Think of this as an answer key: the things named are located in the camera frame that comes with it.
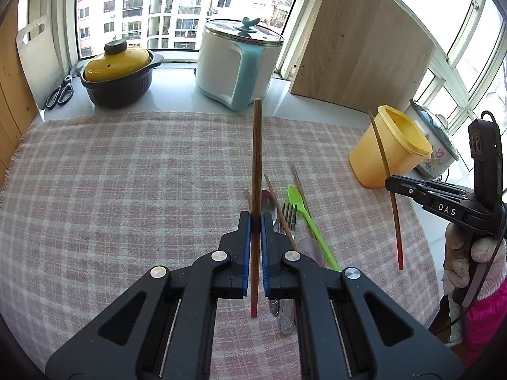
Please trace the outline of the pink sleeve forearm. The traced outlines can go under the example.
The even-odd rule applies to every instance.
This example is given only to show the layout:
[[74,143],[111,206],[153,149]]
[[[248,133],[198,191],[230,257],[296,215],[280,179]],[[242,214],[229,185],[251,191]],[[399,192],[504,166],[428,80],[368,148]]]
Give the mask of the pink sleeve forearm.
[[466,368],[482,355],[506,318],[506,279],[489,293],[488,297],[475,302],[466,317],[463,357]]

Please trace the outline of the gloved right hand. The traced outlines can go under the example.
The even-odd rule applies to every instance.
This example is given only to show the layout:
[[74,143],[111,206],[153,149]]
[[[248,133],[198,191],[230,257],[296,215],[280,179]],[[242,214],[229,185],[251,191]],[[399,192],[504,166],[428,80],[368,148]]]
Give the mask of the gloved right hand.
[[[465,288],[470,283],[473,263],[488,264],[497,247],[495,238],[482,237],[472,242],[466,230],[449,223],[445,231],[445,256],[443,263],[443,293],[452,294],[456,288]],[[506,242],[503,239],[491,268],[485,277],[477,299],[484,299],[494,292],[506,278]]]

